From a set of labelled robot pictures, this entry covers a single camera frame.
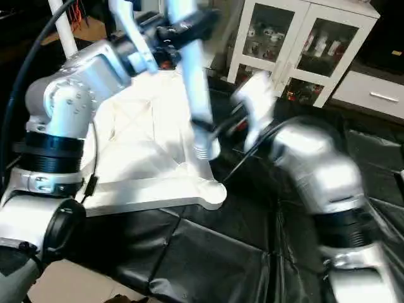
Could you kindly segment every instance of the item in cabinet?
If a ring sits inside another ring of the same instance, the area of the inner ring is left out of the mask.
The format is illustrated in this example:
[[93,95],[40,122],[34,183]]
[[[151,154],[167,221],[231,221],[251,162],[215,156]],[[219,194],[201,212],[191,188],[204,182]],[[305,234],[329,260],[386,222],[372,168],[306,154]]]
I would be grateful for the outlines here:
[[256,41],[247,41],[247,54],[258,56],[260,44]]
[[272,60],[275,58],[275,52],[272,49],[266,49],[263,54],[263,59]]
[[300,104],[312,105],[323,90],[323,86],[291,78],[289,79],[282,98]]
[[327,40],[328,40],[328,34],[326,32],[321,33],[321,36],[316,44],[314,57],[320,58],[323,55],[323,52],[327,47]]
[[250,37],[250,38],[255,37],[255,28],[253,26],[250,26],[248,28],[247,36]]
[[308,51],[309,51],[310,46],[311,46],[311,44],[313,43],[313,40],[314,40],[315,36],[316,36],[316,31],[314,31],[314,30],[311,31],[309,37],[307,38],[307,40],[306,40],[306,42],[305,42],[305,44],[304,44],[304,48],[303,48],[303,51],[304,51],[304,52],[308,52]]
[[335,40],[335,41],[331,44],[330,49],[329,49],[328,52],[327,52],[327,55],[329,55],[329,56],[334,56],[336,50],[338,49],[338,47],[339,47],[340,45],[341,45],[341,41]]
[[268,39],[268,41],[271,40],[272,35],[275,33],[272,27],[266,27],[263,30],[264,36]]

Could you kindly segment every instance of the black cable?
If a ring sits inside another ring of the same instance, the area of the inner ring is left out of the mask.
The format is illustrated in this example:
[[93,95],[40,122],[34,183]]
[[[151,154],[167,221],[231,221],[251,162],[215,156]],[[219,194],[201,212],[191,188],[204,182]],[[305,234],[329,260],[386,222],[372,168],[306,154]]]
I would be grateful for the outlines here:
[[283,121],[282,123],[278,124],[277,126],[275,126],[274,128],[269,129],[267,132],[265,132],[264,135],[262,135],[262,137],[260,137],[259,140],[257,140],[257,142],[255,142],[255,144],[249,149],[249,151],[247,151],[247,153],[244,155],[244,157],[240,160],[240,162],[232,169],[232,171],[226,176],[226,178],[223,179],[222,183],[225,183],[227,180],[229,180],[234,173],[236,172],[237,169],[239,169],[239,167],[251,156],[253,155],[253,153],[255,153],[258,149],[258,147],[262,144],[262,142],[264,142],[265,140],[267,140],[268,138],[270,138],[271,136],[273,136],[277,131],[279,131],[279,129],[281,129],[282,127],[284,127],[287,124],[290,124],[292,122],[296,122],[298,120],[301,119],[307,119],[307,117],[304,116],[298,116],[298,117],[293,117],[290,118],[289,120]]
[[97,126],[95,125],[94,120],[91,122],[91,125],[93,127],[94,144],[95,144],[94,169],[93,169],[93,175],[95,175],[95,173],[97,172],[97,166],[98,166],[98,147],[99,147],[100,143],[98,140]]
[[31,46],[28,55],[26,56],[20,70],[18,71],[17,77],[13,84],[13,88],[10,93],[10,97],[7,103],[7,107],[4,114],[3,125],[1,128],[1,138],[0,138],[0,183],[2,189],[5,188],[5,178],[6,178],[6,163],[7,163],[7,143],[9,137],[9,127],[11,124],[11,118],[13,117],[14,108],[17,102],[18,94],[23,86],[25,76],[32,64],[34,57],[36,56],[38,50],[40,49],[43,39],[48,36],[49,32],[54,28],[56,21],[59,17],[75,2],[76,0],[67,0],[52,16],[52,18],[46,23],[44,29],[41,31],[33,45]]
[[93,168],[93,173],[91,174],[86,189],[84,190],[84,197],[81,200],[81,204],[84,204],[86,201],[87,197],[92,196],[95,190],[95,186],[97,186],[98,182],[98,177],[95,175],[97,173],[97,166],[98,166],[98,133],[97,133],[97,127],[95,125],[95,121],[93,120],[91,123],[93,127],[93,133],[94,133],[94,143],[95,143],[95,156],[94,156],[94,168]]

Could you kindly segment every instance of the black mat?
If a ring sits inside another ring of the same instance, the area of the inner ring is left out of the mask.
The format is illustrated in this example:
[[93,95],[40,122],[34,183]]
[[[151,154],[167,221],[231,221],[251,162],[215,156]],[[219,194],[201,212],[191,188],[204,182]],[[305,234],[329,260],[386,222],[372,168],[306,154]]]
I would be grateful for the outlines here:
[[[227,88],[212,87],[216,115]],[[358,163],[384,245],[404,289],[404,202],[398,172],[404,138],[387,124],[281,102],[279,120],[309,115],[333,126],[342,152]],[[211,163],[221,179],[241,158],[224,142]],[[72,261],[163,302],[320,302],[323,270],[312,221],[289,180],[265,158],[250,158],[227,185],[217,211],[200,206],[89,218]]]

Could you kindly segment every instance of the tiled floor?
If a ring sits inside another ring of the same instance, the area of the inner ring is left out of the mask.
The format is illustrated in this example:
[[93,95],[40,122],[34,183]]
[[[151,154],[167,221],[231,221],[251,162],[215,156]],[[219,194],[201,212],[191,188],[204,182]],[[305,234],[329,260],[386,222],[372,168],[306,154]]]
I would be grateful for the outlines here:
[[[103,303],[117,294],[131,300],[144,296],[113,279],[72,262],[52,263],[28,293],[33,303]],[[159,303],[150,299],[149,303]]]

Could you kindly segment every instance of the drawer handle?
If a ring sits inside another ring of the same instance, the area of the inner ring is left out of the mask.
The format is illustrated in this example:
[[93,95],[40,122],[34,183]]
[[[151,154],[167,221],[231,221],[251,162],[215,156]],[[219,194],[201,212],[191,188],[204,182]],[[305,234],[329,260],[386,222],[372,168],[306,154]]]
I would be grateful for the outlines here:
[[387,97],[387,96],[383,96],[383,95],[381,95],[381,94],[379,94],[379,93],[370,92],[370,94],[371,94],[371,96],[373,96],[373,97],[377,97],[377,98],[380,98],[380,99],[383,99],[383,100],[386,100],[386,101],[389,101],[389,102],[398,103],[398,100],[397,100],[397,99],[394,99],[394,98],[391,98],[391,97]]

